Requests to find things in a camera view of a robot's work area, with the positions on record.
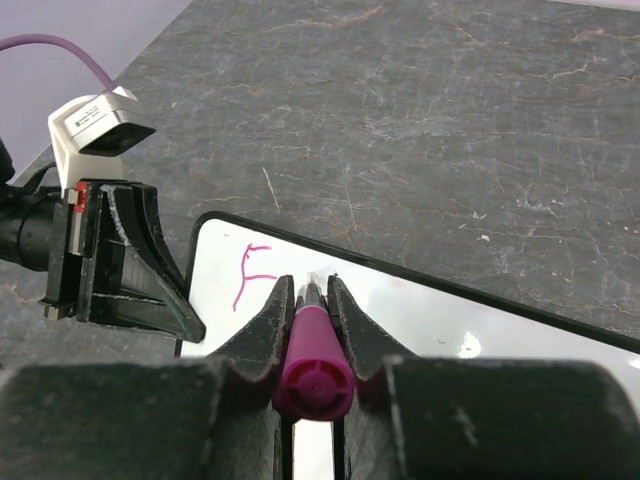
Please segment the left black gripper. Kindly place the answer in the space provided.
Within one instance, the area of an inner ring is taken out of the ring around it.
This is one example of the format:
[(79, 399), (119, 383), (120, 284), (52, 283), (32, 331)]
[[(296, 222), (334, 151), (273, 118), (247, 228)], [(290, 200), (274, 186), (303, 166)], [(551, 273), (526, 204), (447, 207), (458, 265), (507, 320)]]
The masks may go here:
[[(157, 189), (139, 182), (100, 185), (81, 180), (54, 200), (45, 318), (200, 342), (206, 327), (186, 299), (184, 278), (165, 243)], [(101, 242), (95, 252), (88, 226), (99, 187), (121, 243)]]

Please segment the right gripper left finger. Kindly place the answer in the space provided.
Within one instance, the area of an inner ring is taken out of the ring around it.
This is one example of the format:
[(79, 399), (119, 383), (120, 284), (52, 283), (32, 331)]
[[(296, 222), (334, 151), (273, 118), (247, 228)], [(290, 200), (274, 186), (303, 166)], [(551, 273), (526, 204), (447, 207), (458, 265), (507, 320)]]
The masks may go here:
[(5, 479), (288, 479), (292, 433), (271, 404), (294, 310), (278, 279), (203, 359), (50, 364), (1, 376)]

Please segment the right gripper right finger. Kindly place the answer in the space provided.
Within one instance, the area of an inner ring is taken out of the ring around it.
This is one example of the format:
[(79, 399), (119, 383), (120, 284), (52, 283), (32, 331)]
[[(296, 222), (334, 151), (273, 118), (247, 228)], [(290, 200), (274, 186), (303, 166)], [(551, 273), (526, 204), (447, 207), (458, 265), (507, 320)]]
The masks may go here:
[(333, 425), (339, 479), (635, 479), (639, 421), (604, 368), (570, 360), (421, 357), (328, 281), (355, 375)]

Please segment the white whiteboard black frame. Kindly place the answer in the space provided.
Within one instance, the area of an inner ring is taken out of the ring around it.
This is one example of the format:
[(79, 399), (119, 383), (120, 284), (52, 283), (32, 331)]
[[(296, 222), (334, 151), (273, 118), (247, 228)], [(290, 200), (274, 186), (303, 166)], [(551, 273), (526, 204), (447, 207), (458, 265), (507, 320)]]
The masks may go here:
[[(197, 220), (188, 273), (189, 298), (207, 334), (183, 346), (186, 357), (215, 352), (234, 337), (258, 314), (278, 278), (290, 276), (298, 291), (315, 273), (329, 311), (328, 281), (337, 277), (375, 323), (421, 357), (598, 365), (622, 386), (639, 421), (639, 343), (629, 337), (223, 212)], [(302, 421), (291, 428), (288, 479), (339, 479), (333, 425)]]

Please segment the magenta whiteboard marker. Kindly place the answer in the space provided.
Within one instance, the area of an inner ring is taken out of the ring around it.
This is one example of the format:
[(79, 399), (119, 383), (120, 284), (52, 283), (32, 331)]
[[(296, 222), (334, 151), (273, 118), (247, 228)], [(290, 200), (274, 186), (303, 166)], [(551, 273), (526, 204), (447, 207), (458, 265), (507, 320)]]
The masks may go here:
[(349, 412), (354, 374), (338, 339), (320, 277), (298, 290), (284, 365), (273, 406), (292, 423), (339, 421)]

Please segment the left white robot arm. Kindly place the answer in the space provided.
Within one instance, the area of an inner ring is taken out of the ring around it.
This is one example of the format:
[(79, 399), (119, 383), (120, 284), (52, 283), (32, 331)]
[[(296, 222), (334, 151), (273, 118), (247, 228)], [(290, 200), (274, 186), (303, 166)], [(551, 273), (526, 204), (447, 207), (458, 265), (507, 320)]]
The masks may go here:
[(82, 179), (44, 186), (42, 167), (22, 186), (1, 153), (1, 258), (47, 275), (50, 320), (145, 330), (198, 343), (206, 327), (164, 241), (156, 188)]

